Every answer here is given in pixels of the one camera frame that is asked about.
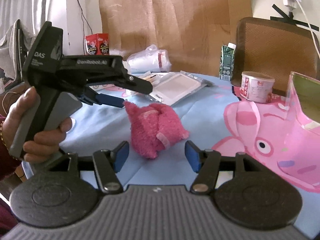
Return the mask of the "person's left hand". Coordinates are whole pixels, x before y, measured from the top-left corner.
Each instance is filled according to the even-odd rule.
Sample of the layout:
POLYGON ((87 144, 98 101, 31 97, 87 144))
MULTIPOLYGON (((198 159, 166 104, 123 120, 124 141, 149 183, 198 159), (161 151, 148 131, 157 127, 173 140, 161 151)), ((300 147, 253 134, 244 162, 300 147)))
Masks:
MULTIPOLYGON (((37 92, 29 88, 11 106, 1 128, 3 142, 10 148, 24 113, 35 105, 37 92)), ((66 118, 57 129, 35 134, 33 140, 23 144, 24 160, 29 163, 41 163, 59 150, 59 144, 65 140, 66 133, 72 128, 71 118, 66 118)))

